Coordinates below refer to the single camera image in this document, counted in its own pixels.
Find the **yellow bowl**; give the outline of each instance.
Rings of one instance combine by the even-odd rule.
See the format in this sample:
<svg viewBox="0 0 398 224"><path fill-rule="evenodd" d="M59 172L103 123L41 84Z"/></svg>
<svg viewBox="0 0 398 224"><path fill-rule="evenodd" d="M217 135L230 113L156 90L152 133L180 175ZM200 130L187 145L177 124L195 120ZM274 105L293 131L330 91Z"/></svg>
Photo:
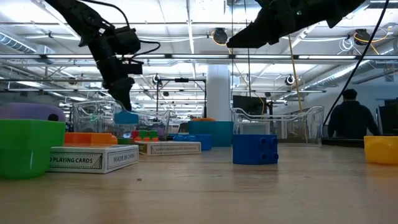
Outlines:
<svg viewBox="0 0 398 224"><path fill-rule="evenodd" d="M367 162L398 165L398 136L365 136Z"/></svg>

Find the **orange block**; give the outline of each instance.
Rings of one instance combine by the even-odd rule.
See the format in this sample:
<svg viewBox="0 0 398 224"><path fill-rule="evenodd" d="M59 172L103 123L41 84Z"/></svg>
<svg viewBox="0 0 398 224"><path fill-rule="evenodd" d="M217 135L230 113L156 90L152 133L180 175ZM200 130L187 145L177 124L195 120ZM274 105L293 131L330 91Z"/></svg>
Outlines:
<svg viewBox="0 0 398 224"><path fill-rule="evenodd" d="M65 133L65 144L112 145L118 139L110 133Z"/></svg>

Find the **man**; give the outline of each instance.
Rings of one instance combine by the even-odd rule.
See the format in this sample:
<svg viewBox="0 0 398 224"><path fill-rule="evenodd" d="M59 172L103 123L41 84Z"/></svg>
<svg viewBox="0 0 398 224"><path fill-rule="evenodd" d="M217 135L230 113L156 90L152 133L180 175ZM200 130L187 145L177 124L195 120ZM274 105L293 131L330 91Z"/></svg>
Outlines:
<svg viewBox="0 0 398 224"><path fill-rule="evenodd" d="M356 101L357 92L354 89L343 92L344 102L333 110L330 116L329 136L346 139L363 139L367 129L373 135L379 135L379 130L369 109Z"/></svg>

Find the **white column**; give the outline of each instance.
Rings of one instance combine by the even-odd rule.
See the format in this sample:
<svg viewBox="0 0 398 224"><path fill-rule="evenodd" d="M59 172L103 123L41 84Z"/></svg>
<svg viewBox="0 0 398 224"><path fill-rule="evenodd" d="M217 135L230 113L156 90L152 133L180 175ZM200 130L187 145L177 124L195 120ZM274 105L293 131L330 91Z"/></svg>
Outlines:
<svg viewBox="0 0 398 224"><path fill-rule="evenodd" d="M228 65L208 65L207 117L230 121L231 77Z"/></svg>

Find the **teal container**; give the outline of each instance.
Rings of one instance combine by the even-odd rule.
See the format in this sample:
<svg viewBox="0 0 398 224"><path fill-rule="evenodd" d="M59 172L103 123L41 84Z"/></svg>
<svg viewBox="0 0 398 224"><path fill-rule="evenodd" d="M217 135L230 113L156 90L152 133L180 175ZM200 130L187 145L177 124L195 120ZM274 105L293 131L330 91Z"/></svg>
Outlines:
<svg viewBox="0 0 398 224"><path fill-rule="evenodd" d="M50 165L51 147L62 146L65 123L0 119L0 178L29 179Z"/></svg>
<svg viewBox="0 0 398 224"><path fill-rule="evenodd" d="M232 121L189 121L189 134L210 134L213 147L230 147L232 145Z"/></svg>

